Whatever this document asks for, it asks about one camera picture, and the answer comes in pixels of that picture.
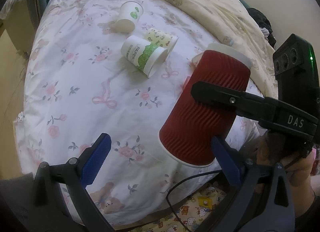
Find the cream blanket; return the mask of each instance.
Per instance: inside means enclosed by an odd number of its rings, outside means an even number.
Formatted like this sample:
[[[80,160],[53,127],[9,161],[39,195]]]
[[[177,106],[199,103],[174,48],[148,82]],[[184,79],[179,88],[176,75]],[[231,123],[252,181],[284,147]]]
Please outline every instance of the cream blanket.
[[[274,49],[239,0],[166,1],[193,17],[221,43],[247,55],[253,62],[251,79],[264,96],[277,98]]]

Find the black cable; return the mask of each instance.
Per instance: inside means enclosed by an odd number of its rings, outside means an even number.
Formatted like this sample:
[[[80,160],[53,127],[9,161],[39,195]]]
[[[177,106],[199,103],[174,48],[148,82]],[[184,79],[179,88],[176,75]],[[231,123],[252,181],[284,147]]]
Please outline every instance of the black cable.
[[[197,174],[197,175],[193,175],[193,176],[190,176],[188,178],[185,178],[183,179],[182,181],[178,182],[176,185],[174,185],[167,193],[167,196],[165,197],[167,203],[169,204],[169,207],[170,209],[172,210],[173,214],[176,216],[176,218],[179,220],[179,222],[181,223],[181,225],[183,225],[183,227],[189,231],[189,232],[192,232],[189,228],[187,228],[187,226],[185,224],[183,224],[183,222],[181,221],[181,218],[178,217],[178,215],[176,214],[175,210],[173,209],[170,201],[169,201],[169,194],[176,188],[178,187],[180,184],[184,183],[185,181],[187,180],[190,180],[190,179],[193,179],[193,178],[197,178],[197,177],[201,177],[201,176],[206,176],[206,175],[210,175],[210,174],[215,174],[215,173],[219,173],[221,172],[222,170],[215,170],[215,171],[208,171],[208,172],[204,172],[204,173],[201,173],[201,174]]]

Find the teddy bear print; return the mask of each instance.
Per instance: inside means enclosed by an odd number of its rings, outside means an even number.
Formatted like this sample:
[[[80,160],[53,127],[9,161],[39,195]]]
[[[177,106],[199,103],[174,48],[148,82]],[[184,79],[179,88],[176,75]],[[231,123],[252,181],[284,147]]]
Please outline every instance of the teddy bear print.
[[[225,36],[222,40],[222,44],[224,45],[228,45],[228,46],[232,46],[234,43],[233,39],[231,39],[230,37],[228,36]]]
[[[114,187],[113,182],[107,182],[101,190],[90,194],[90,197],[102,214],[114,213],[125,207],[120,200],[111,196],[111,191]]]
[[[180,209],[181,215],[188,215],[189,206],[182,206]]]
[[[182,5],[182,0],[168,0],[168,2],[174,5],[175,7]]]

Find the floral bedsheet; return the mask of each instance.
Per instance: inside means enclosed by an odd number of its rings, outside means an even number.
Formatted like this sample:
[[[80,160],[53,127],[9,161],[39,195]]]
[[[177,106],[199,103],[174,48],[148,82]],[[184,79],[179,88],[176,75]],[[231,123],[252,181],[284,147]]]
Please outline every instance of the floral bedsheet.
[[[101,133],[111,136],[112,149],[87,191],[113,225],[166,208],[165,196],[173,184],[219,168],[217,162],[204,169],[183,166],[157,142],[193,72],[191,59],[217,40],[164,0],[134,0],[144,13],[132,34],[142,37],[154,27],[179,36],[166,62],[148,79],[120,54],[129,34],[110,28],[126,1],[50,0],[30,56],[24,111],[15,123],[23,173],[35,173],[42,161],[65,163]],[[251,80],[247,90],[261,95]],[[258,135],[253,121],[237,117],[227,142],[239,149]],[[211,178],[184,183],[172,192],[172,203]],[[62,191],[73,218],[80,221],[67,189]]]

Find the small paper cup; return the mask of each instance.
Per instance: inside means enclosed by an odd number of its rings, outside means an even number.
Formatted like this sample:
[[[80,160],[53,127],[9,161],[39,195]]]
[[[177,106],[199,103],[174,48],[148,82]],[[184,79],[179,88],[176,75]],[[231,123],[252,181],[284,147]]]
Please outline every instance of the small paper cup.
[[[122,45],[121,54],[150,78],[166,59],[168,50],[131,35]]]
[[[143,14],[142,6],[134,1],[125,2],[119,12],[119,17],[114,24],[114,29],[121,33],[131,33]]]
[[[145,40],[150,41],[160,47],[168,49],[168,55],[176,45],[179,37],[173,36],[155,28],[151,28],[144,36]]]

